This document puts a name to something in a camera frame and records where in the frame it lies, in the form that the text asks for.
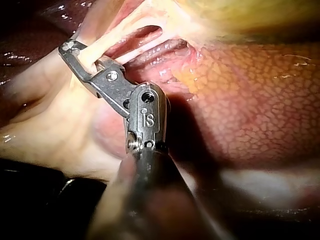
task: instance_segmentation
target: engraved logo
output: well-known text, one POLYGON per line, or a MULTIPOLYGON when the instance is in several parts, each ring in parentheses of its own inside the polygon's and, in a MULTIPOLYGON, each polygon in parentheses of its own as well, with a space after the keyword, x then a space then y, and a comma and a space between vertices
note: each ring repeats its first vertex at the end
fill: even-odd
POLYGON ((141 109, 142 113, 142 126, 143 127, 153 127, 155 125, 155 117, 153 114, 148 113, 146 108, 141 109))

